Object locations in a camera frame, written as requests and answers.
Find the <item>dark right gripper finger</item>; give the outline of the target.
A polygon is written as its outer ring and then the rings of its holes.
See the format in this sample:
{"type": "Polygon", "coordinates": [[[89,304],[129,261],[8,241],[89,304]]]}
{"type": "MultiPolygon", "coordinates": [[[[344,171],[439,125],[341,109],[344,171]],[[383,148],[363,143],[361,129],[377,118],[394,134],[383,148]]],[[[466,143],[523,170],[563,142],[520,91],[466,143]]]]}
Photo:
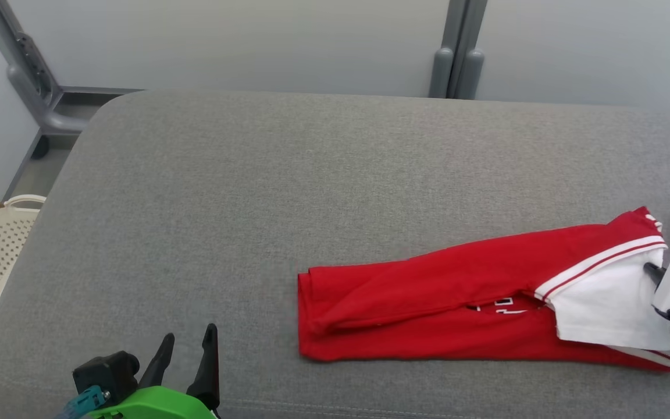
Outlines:
{"type": "Polygon", "coordinates": [[[660,283],[662,282],[665,276],[665,273],[667,272],[667,269],[662,266],[658,266],[652,262],[647,262],[646,264],[644,264],[643,268],[646,274],[648,274],[649,278],[651,278],[655,286],[659,287],[660,283]]]}

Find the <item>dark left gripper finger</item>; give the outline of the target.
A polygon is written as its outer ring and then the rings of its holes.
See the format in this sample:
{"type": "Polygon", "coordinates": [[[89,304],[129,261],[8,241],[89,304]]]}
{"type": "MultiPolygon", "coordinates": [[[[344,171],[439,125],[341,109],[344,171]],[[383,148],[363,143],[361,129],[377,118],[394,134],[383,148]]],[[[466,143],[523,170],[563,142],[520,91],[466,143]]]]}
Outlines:
{"type": "Polygon", "coordinates": [[[201,346],[203,355],[187,395],[202,402],[209,411],[216,411],[220,406],[220,371],[218,329],[215,324],[208,324],[201,346]]]}
{"type": "Polygon", "coordinates": [[[138,388],[150,388],[162,385],[164,373],[171,362],[174,343],[175,336],[173,332],[167,333],[139,380],[138,388]]]}

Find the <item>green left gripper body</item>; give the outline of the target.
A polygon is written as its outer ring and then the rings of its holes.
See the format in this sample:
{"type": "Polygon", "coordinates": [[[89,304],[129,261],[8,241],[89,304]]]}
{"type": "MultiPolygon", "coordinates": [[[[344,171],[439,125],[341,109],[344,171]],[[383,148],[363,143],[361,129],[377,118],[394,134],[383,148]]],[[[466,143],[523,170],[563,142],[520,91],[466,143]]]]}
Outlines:
{"type": "Polygon", "coordinates": [[[164,386],[142,388],[121,404],[88,413],[92,418],[216,418],[200,400],[164,386]]]}

